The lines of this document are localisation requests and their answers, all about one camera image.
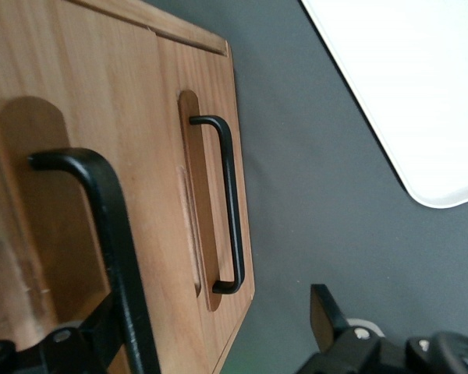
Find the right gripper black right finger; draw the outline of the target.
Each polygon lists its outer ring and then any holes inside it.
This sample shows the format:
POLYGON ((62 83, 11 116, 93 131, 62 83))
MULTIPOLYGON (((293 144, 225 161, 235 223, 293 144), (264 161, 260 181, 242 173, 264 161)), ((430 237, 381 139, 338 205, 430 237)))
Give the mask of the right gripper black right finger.
POLYGON ((347 319, 324 284, 310 286, 318 352, 299 373, 468 373, 468 337, 442 331, 399 346, 369 321, 347 319))

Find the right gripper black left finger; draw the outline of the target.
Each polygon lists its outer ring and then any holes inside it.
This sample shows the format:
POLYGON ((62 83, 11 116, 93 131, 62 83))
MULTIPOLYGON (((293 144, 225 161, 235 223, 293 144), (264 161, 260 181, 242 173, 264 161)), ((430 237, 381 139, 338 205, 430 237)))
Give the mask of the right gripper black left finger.
POLYGON ((131 373, 124 305, 113 291, 79 326, 58 327, 22 351, 0 340, 0 373, 131 373))

